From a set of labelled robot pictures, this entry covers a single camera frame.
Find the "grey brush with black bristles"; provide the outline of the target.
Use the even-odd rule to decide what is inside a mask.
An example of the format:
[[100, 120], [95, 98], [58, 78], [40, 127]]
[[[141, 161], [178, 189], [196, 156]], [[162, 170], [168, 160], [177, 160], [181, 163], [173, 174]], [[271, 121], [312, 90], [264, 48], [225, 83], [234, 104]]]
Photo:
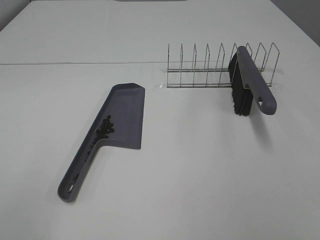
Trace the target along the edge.
[[228, 65], [234, 112], [248, 116], [253, 101], [259, 110], [272, 116], [277, 102], [245, 46], [239, 46]]

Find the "pile of coffee beans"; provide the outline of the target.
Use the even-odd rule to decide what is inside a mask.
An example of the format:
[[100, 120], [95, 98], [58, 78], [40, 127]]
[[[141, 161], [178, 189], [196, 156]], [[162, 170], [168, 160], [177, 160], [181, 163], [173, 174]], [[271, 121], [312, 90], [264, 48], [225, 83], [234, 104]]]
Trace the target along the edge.
[[109, 114], [106, 118], [104, 118], [100, 127], [95, 130], [96, 137], [94, 138], [93, 143], [90, 145], [90, 151], [87, 152], [87, 155], [91, 153], [93, 147], [99, 140], [108, 139], [109, 134], [115, 131], [113, 128], [114, 124], [111, 122], [111, 117], [112, 116]]

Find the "grey plastic dustpan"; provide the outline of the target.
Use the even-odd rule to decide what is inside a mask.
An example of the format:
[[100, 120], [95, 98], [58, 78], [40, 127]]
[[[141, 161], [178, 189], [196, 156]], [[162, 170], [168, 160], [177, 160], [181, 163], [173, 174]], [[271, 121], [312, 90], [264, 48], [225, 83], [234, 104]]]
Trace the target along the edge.
[[[96, 118], [89, 128], [83, 142], [62, 178], [57, 194], [67, 203], [77, 199], [96, 153], [101, 147], [118, 147], [139, 150], [142, 145], [142, 130], [145, 105], [145, 88], [136, 83], [114, 85]], [[99, 140], [90, 151], [90, 145], [98, 129], [108, 115], [114, 132], [107, 139]]]

